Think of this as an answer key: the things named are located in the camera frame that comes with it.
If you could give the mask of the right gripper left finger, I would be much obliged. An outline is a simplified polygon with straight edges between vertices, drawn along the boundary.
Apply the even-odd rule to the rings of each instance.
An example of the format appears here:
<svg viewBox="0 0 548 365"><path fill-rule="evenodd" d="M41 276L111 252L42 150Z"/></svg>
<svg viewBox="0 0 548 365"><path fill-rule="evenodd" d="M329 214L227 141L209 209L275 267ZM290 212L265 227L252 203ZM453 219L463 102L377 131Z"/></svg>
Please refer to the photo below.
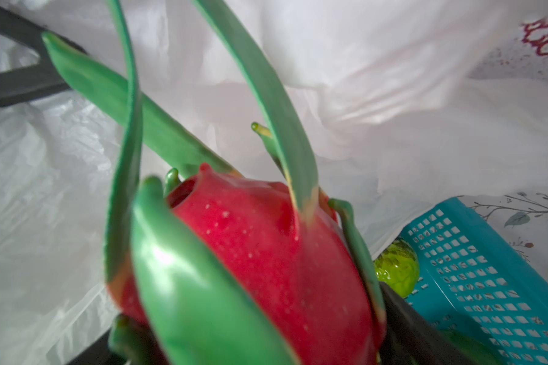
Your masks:
<svg viewBox="0 0 548 365"><path fill-rule="evenodd" d="M128 361L114 354L108 347L111 330L107 330L96 342L70 360L67 365L125 365Z"/></svg>

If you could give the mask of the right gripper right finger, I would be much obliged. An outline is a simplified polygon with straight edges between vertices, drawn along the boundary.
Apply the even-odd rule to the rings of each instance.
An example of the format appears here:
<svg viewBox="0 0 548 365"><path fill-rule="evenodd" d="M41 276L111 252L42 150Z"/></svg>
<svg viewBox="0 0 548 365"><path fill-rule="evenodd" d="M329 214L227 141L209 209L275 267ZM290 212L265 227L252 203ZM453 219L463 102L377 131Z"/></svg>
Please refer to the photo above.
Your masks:
<svg viewBox="0 0 548 365"><path fill-rule="evenodd" d="M472 364L387 284L381 283L388 331L380 349L383 364Z"/></svg>

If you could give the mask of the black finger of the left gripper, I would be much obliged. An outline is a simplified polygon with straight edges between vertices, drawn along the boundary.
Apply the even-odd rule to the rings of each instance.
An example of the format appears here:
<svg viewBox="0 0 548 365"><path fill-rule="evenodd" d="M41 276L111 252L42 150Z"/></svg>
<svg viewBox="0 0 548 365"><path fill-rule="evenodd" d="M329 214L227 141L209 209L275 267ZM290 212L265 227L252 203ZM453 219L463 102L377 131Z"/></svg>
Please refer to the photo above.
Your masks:
<svg viewBox="0 0 548 365"><path fill-rule="evenodd" d="M70 89L56 71L42 40L47 31L47 28L0 6L0 36L38 55L38 61L33 65L0 71L0 107L30 102Z"/></svg>

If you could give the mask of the white plastic bag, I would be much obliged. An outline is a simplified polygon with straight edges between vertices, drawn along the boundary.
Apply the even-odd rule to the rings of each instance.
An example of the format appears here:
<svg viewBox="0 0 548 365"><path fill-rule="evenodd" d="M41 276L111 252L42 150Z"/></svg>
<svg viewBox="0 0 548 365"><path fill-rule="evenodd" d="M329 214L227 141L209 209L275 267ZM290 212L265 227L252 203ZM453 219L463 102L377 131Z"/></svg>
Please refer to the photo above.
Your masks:
<svg viewBox="0 0 548 365"><path fill-rule="evenodd" d="M548 193L548 85L477 81L548 1L230 1L285 85L320 183L372 252L461 195ZM125 1L142 90L244 175L281 179L261 110L191 1ZM63 364L110 325L102 243L123 129L72 91L0 108L0 364Z"/></svg>

